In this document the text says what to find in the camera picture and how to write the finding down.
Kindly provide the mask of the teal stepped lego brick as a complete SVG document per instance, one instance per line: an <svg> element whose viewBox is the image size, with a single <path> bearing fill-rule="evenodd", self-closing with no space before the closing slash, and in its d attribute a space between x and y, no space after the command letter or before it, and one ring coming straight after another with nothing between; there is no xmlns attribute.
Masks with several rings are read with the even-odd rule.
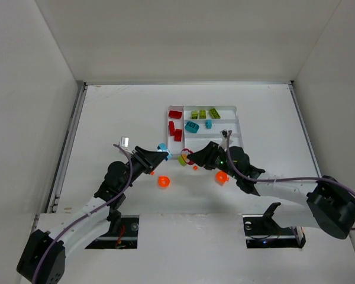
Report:
<svg viewBox="0 0 355 284"><path fill-rule="evenodd" d="M167 153L167 156L165 157L165 161L168 161L173 156L172 153L170 152L170 150L167 148L167 145L165 145L165 143L160 143L157 146L157 151L162 151L162 152L166 152Z"/></svg>

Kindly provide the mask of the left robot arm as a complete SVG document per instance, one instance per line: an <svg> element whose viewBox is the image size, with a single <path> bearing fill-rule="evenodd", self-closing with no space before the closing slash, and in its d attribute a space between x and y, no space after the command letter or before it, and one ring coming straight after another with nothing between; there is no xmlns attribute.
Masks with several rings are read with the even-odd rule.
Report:
<svg viewBox="0 0 355 284"><path fill-rule="evenodd" d="M118 208L124 192L142 174L149 175L171 157L169 150L158 146L149 151L137 146L129 153L119 151L127 162L114 161L93 197L78 212L48 231L33 231L18 261L16 271L31 283L58 283L67 259L80 249L116 227L121 221Z"/></svg>

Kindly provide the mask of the green square lego brick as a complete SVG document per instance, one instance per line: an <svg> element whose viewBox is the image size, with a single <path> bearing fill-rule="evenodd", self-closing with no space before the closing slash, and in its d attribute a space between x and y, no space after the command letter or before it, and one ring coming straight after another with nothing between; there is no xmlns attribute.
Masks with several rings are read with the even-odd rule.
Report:
<svg viewBox="0 0 355 284"><path fill-rule="evenodd" d="M206 110L204 110L204 109L199 110L198 117L199 117L199 119L205 120L206 119Z"/></svg>

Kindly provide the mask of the small green lego brick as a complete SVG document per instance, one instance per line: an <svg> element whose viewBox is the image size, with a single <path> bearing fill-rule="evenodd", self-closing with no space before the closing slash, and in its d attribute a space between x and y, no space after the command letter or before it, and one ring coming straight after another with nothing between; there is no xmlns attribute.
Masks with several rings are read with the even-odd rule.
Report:
<svg viewBox="0 0 355 284"><path fill-rule="evenodd" d="M191 119L192 120L198 119L198 111L191 111Z"/></svg>

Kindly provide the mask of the red slope lego brick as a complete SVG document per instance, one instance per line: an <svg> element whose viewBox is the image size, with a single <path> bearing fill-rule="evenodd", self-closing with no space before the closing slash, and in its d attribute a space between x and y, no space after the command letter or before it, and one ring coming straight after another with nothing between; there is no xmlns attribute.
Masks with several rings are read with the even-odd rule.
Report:
<svg viewBox="0 0 355 284"><path fill-rule="evenodd" d="M169 127L169 135L170 136L174 136L175 135L175 123L173 121L169 121L168 123L168 127Z"/></svg>

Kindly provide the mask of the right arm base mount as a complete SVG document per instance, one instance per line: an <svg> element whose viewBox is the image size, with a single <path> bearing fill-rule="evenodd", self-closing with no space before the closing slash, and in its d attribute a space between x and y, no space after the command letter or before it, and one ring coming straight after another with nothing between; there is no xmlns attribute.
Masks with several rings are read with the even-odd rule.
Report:
<svg viewBox="0 0 355 284"><path fill-rule="evenodd" d="M281 227L273 220L280 202L272 203L263 214L243 215L243 229L248 249L302 249L306 237L301 227Z"/></svg>

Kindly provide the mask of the red arch lego brick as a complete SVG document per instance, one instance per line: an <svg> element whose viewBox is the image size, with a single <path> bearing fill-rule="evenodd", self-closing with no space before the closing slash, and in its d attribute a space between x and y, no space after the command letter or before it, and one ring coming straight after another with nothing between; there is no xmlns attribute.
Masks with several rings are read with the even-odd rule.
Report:
<svg viewBox="0 0 355 284"><path fill-rule="evenodd" d="M181 142L182 141L182 134L183 134L182 129L175 129L174 141Z"/></svg>

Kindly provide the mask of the teal square lego brick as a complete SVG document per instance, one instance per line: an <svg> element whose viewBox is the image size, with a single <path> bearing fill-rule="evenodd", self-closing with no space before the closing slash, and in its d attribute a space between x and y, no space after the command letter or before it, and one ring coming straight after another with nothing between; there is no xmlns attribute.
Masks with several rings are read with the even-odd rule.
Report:
<svg viewBox="0 0 355 284"><path fill-rule="evenodd" d="M212 128L212 120L206 120L205 121L205 126L207 129L211 129Z"/></svg>

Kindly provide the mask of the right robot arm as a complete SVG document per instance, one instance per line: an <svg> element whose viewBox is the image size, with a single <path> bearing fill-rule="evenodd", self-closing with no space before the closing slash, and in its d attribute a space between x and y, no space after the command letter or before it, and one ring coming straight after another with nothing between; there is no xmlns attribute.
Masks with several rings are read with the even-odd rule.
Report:
<svg viewBox="0 0 355 284"><path fill-rule="evenodd" d="M269 234L278 228L312 227L342 240L355 231L355 193L330 176L281 178L253 166L241 147L224 149L215 142L188 159L206 170L226 173L248 195L275 198L270 205L253 205L244 212L264 221Z"/></svg>

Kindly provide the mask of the red wedge lego brick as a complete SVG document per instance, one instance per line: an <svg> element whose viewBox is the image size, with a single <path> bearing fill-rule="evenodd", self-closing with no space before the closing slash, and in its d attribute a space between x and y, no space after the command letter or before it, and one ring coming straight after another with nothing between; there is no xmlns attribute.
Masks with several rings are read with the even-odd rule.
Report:
<svg viewBox="0 0 355 284"><path fill-rule="evenodd" d="M183 115L182 111L176 111L176 110L170 110L168 113L168 117L175 120L181 119L182 115Z"/></svg>

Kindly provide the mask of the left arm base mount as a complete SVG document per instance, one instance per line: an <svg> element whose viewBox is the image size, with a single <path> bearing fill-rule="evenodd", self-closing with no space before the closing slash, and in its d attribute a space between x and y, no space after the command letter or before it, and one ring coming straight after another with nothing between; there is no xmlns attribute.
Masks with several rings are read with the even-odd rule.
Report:
<svg viewBox="0 0 355 284"><path fill-rule="evenodd" d="M129 250L137 249L140 226L139 215L123 215L119 210L110 209L107 218L108 231L91 242L87 250Z"/></svg>

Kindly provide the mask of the red flower lego brick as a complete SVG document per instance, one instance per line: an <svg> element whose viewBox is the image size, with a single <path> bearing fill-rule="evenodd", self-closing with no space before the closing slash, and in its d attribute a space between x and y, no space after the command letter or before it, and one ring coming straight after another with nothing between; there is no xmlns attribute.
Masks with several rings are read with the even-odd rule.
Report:
<svg viewBox="0 0 355 284"><path fill-rule="evenodd" d="M188 159L188 156L190 154L192 154L192 151L190 149L182 149L182 151L180 152L180 156L182 156L185 159L186 164L193 165L194 162Z"/></svg>

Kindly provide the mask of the teal rounded lego brick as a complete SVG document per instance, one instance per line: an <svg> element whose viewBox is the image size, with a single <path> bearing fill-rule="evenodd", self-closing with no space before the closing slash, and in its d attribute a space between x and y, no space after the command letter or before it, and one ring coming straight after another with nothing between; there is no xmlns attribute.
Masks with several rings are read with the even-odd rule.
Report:
<svg viewBox="0 0 355 284"><path fill-rule="evenodd" d="M199 125L195 122L188 121L185 125L185 130L189 133L196 134L199 130Z"/></svg>

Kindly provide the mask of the green lego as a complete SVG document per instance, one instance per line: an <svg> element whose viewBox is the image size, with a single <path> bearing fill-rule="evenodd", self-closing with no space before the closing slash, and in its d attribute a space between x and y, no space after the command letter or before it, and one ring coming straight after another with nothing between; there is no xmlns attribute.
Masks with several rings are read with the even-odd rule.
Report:
<svg viewBox="0 0 355 284"><path fill-rule="evenodd" d="M178 162L180 163L181 166L186 166L185 159L182 156L178 157Z"/></svg>

